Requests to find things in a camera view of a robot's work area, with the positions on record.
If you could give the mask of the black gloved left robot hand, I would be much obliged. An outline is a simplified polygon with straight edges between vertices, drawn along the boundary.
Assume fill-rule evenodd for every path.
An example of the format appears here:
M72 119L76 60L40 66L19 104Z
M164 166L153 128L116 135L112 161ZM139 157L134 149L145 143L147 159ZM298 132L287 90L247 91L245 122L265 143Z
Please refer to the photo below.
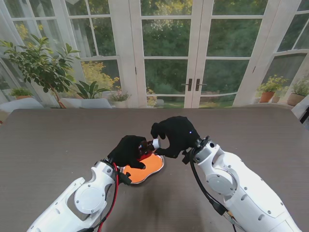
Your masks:
M139 161L139 145L143 141L146 141L145 137L126 135L109 153L109 161L115 163L119 167L125 167L129 165L131 168L144 169L144 163Z

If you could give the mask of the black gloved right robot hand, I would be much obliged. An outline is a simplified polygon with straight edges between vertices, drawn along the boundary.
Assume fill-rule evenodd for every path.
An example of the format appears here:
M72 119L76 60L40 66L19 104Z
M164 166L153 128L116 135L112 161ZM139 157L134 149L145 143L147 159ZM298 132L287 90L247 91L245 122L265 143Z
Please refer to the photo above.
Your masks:
M154 139L168 138L169 147L159 148L156 155L168 158L177 158L180 152L189 148L196 148L202 141L198 132L188 118L184 116L173 116L159 123L154 123L151 128Z

